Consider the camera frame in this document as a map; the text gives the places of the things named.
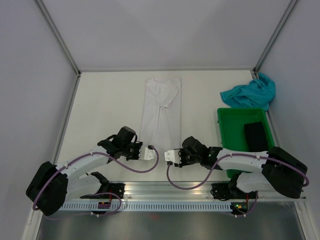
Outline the white t shirt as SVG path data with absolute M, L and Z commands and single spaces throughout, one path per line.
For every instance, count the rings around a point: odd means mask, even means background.
M 177 149 L 181 146 L 181 122 L 181 79 L 148 79 L 139 139 L 159 152 Z

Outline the black rolled t shirt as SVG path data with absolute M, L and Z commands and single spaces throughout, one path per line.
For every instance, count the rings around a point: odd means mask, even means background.
M 244 135 L 249 152 L 263 152 L 269 149 L 265 129 L 261 121 L 245 124 Z

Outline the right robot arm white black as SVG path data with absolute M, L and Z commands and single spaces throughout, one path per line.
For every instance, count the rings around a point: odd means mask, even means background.
M 235 198 L 251 192 L 274 190 L 285 197 L 298 199 L 310 183 L 307 166 L 277 146 L 260 152 L 235 151 L 207 147 L 190 136 L 181 148 L 168 150 L 164 157 L 168 166 L 178 168 L 199 164 L 210 172 L 239 171 L 228 185 L 229 194 Z

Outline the teal t shirt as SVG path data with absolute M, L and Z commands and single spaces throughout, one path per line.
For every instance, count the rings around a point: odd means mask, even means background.
M 248 84 L 236 85 L 220 93 L 223 103 L 231 108 L 262 108 L 267 111 L 276 96 L 276 84 L 263 73 Z

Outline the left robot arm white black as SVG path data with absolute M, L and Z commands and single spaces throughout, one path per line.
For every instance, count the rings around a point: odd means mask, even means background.
M 106 197 L 109 182 L 94 169 L 120 157 L 141 160 L 142 148 L 136 132 L 124 126 L 73 160 L 61 164 L 44 162 L 26 190 L 26 196 L 33 202 L 32 209 L 51 216 L 67 201 L 89 195 Z

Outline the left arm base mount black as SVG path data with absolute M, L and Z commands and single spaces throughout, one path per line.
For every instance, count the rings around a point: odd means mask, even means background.
M 101 195 L 84 195 L 81 196 L 81 199 L 104 199 L 111 201 L 113 199 L 116 199 L 117 197 L 112 194 L 107 193 L 113 193 L 120 197 L 120 199 L 123 199 L 124 193 L 125 193 L 125 184 L 124 183 L 108 183 L 103 184 L 99 190 L 97 191 L 97 194 L 104 193 Z

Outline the green plastic bin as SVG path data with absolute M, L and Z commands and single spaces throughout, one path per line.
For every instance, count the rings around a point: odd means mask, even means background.
M 234 151 L 250 152 L 245 135 L 245 125 L 261 122 L 265 139 L 266 150 L 275 146 L 275 142 L 262 108 L 219 108 L 217 121 L 223 148 Z

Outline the left aluminium frame post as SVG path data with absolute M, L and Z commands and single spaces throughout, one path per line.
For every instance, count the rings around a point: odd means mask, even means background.
M 64 57 L 66 58 L 68 64 L 72 68 L 73 72 L 77 77 L 81 75 L 81 71 L 78 68 L 74 58 L 72 57 L 71 52 L 69 51 L 60 31 L 58 30 L 54 19 L 52 18 L 49 10 L 47 9 L 43 0 L 34 0 L 35 6 L 38 8 L 40 14 L 42 15 L 45 23 L 47 24 L 49 30 L 51 31 L 54 39 L 56 40 L 59 48 L 61 49 Z

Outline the right aluminium frame post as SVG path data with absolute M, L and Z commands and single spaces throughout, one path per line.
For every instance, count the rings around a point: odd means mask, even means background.
M 291 15 L 295 11 L 295 8 L 299 4 L 299 2 L 300 2 L 300 0 L 290 0 L 289 1 L 287 7 L 285 8 L 285 10 L 283 12 L 283 14 L 281 15 L 280 20 L 278 21 L 275 29 L 273 30 L 273 32 L 272 32 L 272 34 L 271 34 L 266 46 L 264 47 L 260 57 L 258 58 L 255 66 L 250 71 L 251 72 L 251 76 L 252 76 L 253 79 L 257 79 L 258 78 L 259 71 L 261 70 L 264 62 L 266 61 L 268 55 L 272 51 L 273 46 L 277 42 L 279 36 L 281 35 L 282 31 L 284 30 L 288 20 L 290 19 Z

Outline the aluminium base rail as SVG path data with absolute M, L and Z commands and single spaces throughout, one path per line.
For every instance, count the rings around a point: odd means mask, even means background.
M 193 187 L 200 182 L 178 181 L 181 187 Z M 181 190 L 172 186 L 166 181 L 127 181 L 123 182 L 125 201 L 218 201 L 211 195 L 211 184 L 227 183 L 226 181 L 208 181 L 202 186 L 192 190 Z M 302 191 L 300 198 L 294 199 L 281 195 L 275 190 L 259 190 L 258 200 L 262 202 L 305 202 L 307 200 L 305 193 Z

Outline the aluminium frame post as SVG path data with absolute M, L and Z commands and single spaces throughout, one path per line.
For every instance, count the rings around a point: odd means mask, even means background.
M 56 40 L 59 48 L 61 49 L 64 57 L 66 58 L 68 64 L 72 68 L 73 72 L 77 77 L 81 75 L 81 71 L 78 68 L 74 58 L 72 57 L 71 52 L 69 51 L 60 31 L 58 30 L 54 19 L 52 18 L 49 10 L 47 9 L 43 0 L 34 0 L 35 6 L 38 8 L 40 14 L 42 15 L 45 23 L 47 24 L 49 30 L 51 31 L 54 39 Z
M 290 19 L 291 15 L 295 11 L 295 8 L 299 4 L 299 2 L 300 2 L 300 0 L 290 0 L 289 1 L 287 7 L 285 8 L 285 10 L 283 12 L 283 14 L 281 15 L 280 20 L 278 21 L 275 29 L 273 30 L 273 32 L 272 32 L 272 34 L 271 34 L 266 46 L 264 47 L 260 57 L 258 58 L 255 66 L 250 71 L 251 72 L 251 76 L 252 76 L 253 79 L 257 79 L 258 78 L 259 71 L 261 70 L 264 62 L 266 61 L 268 55 L 272 51 L 273 46 L 277 42 L 279 36 L 281 35 L 282 31 L 284 30 L 288 20 Z

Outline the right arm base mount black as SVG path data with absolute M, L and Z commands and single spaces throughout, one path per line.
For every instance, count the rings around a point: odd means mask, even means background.
M 255 199 L 257 195 L 255 191 L 245 193 L 228 182 L 212 183 L 210 193 L 215 200 L 220 201 L 246 200 L 247 198 L 250 200 Z

